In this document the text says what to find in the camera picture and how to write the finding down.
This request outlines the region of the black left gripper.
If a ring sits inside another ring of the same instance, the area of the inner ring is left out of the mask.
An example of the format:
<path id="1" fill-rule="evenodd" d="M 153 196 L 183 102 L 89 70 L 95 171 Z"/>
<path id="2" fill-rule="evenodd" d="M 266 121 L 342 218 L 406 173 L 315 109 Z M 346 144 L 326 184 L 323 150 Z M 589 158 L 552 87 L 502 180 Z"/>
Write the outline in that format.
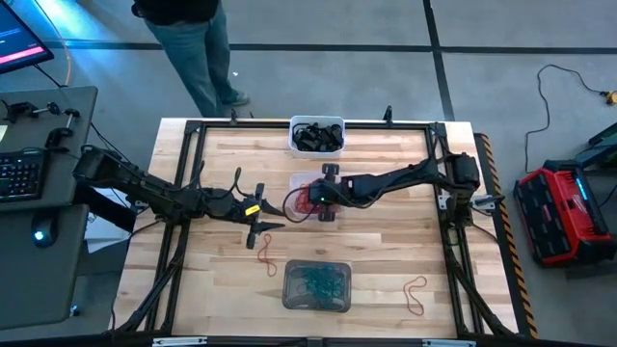
<path id="1" fill-rule="evenodd" d="M 267 199 L 262 199 L 264 187 L 263 183 L 258 183 L 255 192 L 242 200 L 225 189 L 205 188 L 205 214 L 211 219 L 249 226 L 246 248 L 252 250 L 255 247 L 255 239 L 261 232 L 284 227 L 284 224 L 258 221 L 261 205 L 262 211 L 266 214 L 284 215 L 283 211 L 273 206 Z"/>

